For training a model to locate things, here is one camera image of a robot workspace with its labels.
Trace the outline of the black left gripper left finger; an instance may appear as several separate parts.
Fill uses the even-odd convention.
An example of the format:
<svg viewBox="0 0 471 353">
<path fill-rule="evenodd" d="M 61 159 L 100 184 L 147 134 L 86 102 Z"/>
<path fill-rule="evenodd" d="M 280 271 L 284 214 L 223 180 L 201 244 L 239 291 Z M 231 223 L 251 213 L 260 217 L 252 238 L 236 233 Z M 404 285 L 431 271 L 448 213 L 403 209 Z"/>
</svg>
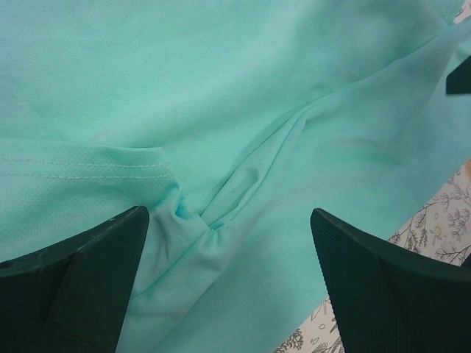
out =
<svg viewBox="0 0 471 353">
<path fill-rule="evenodd" d="M 2 352 L 114 352 L 149 225 L 145 207 L 1 263 Z"/>
</svg>

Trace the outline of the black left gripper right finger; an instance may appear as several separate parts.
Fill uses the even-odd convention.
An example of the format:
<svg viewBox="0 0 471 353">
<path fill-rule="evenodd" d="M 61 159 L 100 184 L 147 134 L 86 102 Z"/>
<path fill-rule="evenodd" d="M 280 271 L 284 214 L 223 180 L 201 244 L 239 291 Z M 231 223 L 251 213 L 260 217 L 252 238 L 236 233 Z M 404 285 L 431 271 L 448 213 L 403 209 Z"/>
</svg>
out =
<svg viewBox="0 0 471 353">
<path fill-rule="evenodd" d="M 469 352 L 470 261 L 451 265 L 316 208 L 311 230 L 346 352 Z"/>
</svg>

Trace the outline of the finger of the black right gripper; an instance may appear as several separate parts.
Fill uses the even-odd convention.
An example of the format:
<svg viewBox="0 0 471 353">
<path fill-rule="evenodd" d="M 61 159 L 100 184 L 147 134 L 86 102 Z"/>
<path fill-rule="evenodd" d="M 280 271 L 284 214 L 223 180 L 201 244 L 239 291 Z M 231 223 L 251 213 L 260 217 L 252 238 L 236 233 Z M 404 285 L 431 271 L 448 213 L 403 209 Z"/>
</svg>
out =
<svg viewBox="0 0 471 353">
<path fill-rule="evenodd" d="M 471 94 L 471 57 L 464 60 L 447 76 L 445 93 L 447 96 Z"/>
</svg>

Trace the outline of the teal t shirt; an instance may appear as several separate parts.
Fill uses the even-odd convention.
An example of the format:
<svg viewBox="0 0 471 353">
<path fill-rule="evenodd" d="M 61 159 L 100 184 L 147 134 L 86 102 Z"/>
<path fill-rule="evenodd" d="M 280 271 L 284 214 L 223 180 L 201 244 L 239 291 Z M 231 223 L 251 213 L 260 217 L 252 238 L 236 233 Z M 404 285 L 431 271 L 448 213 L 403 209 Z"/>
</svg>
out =
<svg viewBox="0 0 471 353">
<path fill-rule="evenodd" d="M 1 259 L 134 206 L 119 352 L 272 352 L 309 218 L 389 237 L 470 157 L 460 1 L 3 1 Z"/>
</svg>

